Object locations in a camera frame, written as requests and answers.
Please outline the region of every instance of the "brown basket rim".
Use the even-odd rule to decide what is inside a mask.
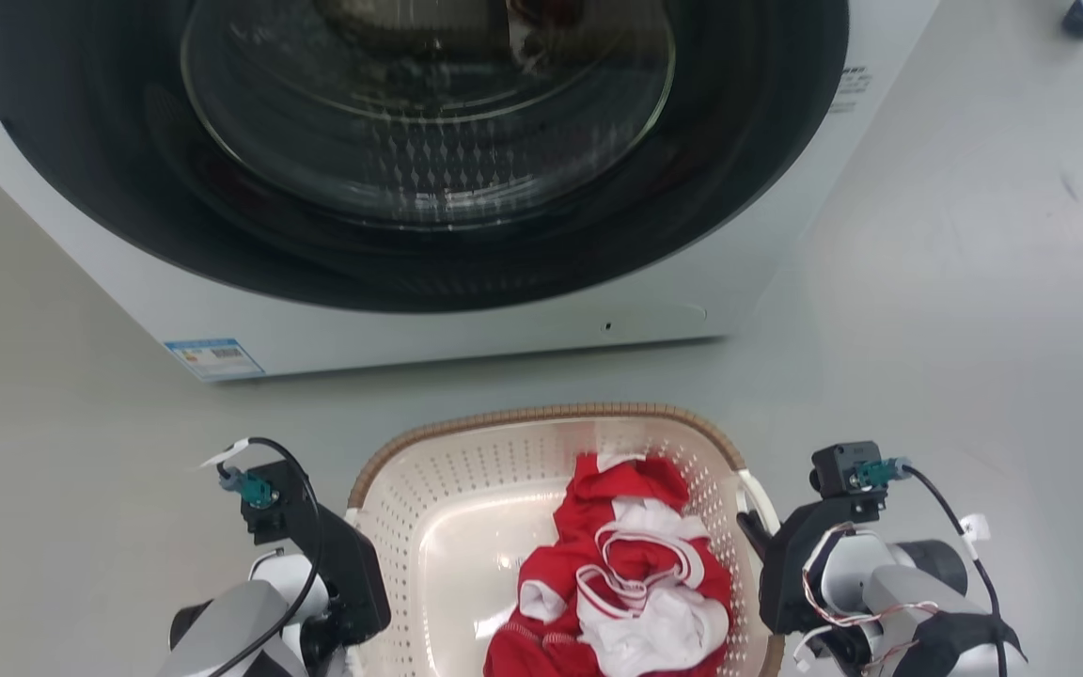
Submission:
[[[455,418],[439,421],[439,424],[421,425],[407,432],[396,434],[394,439],[375,452],[362,471],[357,474],[357,480],[353,482],[353,489],[349,493],[350,509],[361,509],[366,502],[370,484],[374,478],[391,461],[397,454],[407,450],[408,446],[417,442],[453,434],[455,432],[468,432],[482,428],[494,428],[499,425],[513,424],[535,424],[543,420],[560,420],[569,418],[663,418],[687,425],[696,432],[704,434],[722,457],[730,464],[730,468],[740,471],[745,470],[746,463],[738,446],[730,442],[721,429],[708,420],[696,416],[684,408],[676,407],[673,404],[662,403],[577,403],[577,404],[556,404],[547,407],[525,407],[517,409],[505,409],[481,415]],[[764,656],[764,666],[759,669],[759,677],[777,677],[780,673],[780,665],[785,651],[785,639],[783,635],[771,635],[768,638],[768,647]]]

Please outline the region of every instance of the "gray floor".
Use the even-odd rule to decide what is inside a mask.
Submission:
[[[911,455],[992,519],[981,551],[1036,674],[1083,674],[1083,47],[1045,3],[944,1],[725,342],[203,386],[0,192],[0,674],[155,672],[169,614],[255,552],[186,470],[224,443],[284,441],[340,506],[405,428],[580,400],[717,420],[782,511],[811,498],[818,446]],[[912,484],[880,530],[947,535]]]

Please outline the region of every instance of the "washing machine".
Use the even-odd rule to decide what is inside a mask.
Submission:
[[[0,0],[0,185],[204,381],[721,336],[936,3]]]

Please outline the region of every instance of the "washing machine door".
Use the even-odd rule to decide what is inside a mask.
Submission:
[[[847,34],[844,0],[0,0],[0,118],[193,273],[493,309],[744,209],[821,123]]]

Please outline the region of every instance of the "laundry basket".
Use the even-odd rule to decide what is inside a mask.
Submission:
[[[517,600],[521,561],[552,544],[551,515],[583,452],[674,459],[687,512],[734,578],[735,624],[721,677],[774,677],[783,637],[758,616],[758,558],[735,523],[756,509],[779,526],[764,489],[714,425],[665,404],[573,404],[427,425],[388,442],[349,496],[347,518],[374,541],[391,625],[349,660],[357,677],[478,677]]]

